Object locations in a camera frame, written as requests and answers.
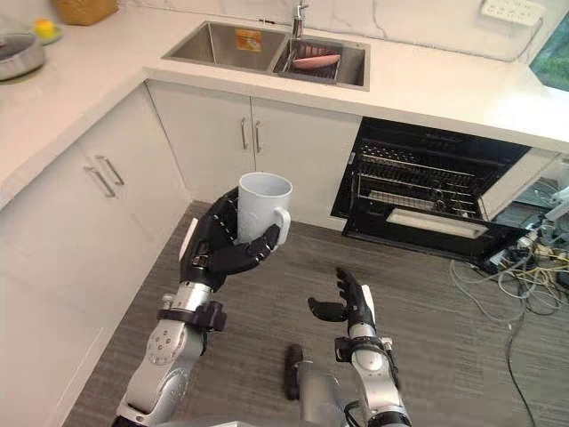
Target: wicker basket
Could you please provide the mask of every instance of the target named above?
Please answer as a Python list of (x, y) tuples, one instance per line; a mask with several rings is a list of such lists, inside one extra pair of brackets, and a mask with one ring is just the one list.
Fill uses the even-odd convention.
[(63, 22), (92, 25), (116, 12), (117, 0), (53, 0)]

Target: open dishwasher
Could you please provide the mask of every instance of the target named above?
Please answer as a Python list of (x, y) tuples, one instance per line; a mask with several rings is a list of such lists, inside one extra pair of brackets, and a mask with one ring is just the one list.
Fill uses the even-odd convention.
[(345, 236), (479, 264), (526, 233), (492, 222), (483, 195), (528, 150), (365, 117), (332, 215)]

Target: floor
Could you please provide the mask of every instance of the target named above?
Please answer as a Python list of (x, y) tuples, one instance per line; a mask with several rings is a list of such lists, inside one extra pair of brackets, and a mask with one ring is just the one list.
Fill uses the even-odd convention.
[[(189, 207), (65, 427), (112, 423), (156, 324), (160, 297), (176, 291), (185, 230), (191, 217), (206, 208), (201, 203)], [(504, 359), (508, 327), (485, 319), (453, 287), (447, 260), (342, 238), (338, 232), (300, 223), (293, 224), (286, 245), (258, 269), (229, 278), (216, 294), (228, 313), (226, 331), (211, 334), (175, 419), (298, 414), (296, 402), (288, 402), (282, 392), (287, 343), (301, 343), (311, 358), (329, 366), (341, 383), (349, 383), (349, 366), (333, 357), (333, 339), (345, 334), (345, 326), (313, 318), (306, 304), (310, 296), (338, 301), (337, 265), (372, 288), (381, 332), (396, 344), (413, 425), (529, 425)], [(470, 289), (491, 313), (506, 316), (517, 309), (494, 284)], [(528, 313), (514, 346), (513, 369), (539, 426), (569, 426), (568, 336), (569, 310), (550, 317)]]

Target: power strip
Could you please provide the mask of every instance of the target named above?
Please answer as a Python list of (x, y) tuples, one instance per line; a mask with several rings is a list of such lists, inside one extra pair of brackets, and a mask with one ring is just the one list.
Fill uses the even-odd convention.
[(545, 13), (545, 6), (526, 0), (486, 0), (480, 13), (499, 20), (533, 27)]

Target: kitchen sink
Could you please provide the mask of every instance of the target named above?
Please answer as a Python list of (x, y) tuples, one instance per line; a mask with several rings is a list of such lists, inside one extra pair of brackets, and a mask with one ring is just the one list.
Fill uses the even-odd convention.
[[(256, 32), (260, 41), (254, 36)], [(286, 41), (286, 33), (205, 22), (165, 55), (169, 60), (188, 60), (231, 68), (269, 71), (272, 60)]]
[[(293, 58), (306, 56), (299, 51), (321, 49), (322, 54), (340, 54), (339, 63), (313, 70), (301, 70), (291, 66)], [(280, 54), (274, 72), (281, 77), (297, 78), (331, 85), (356, 86), (369, 90), (369, 46), (326, 38), (305, 37), (292, 40)]]
[[(319, 50), (306, 51), (307, 45)], [(300, 52), (316, 51), (341, 58), (310, 71), (293, 66), (294, 59), (307, 56)], [(369, 91), (369, 57), (369, 44), (313, 36), (292, 39), (283, 31), (204, 22), (163, 58)]]

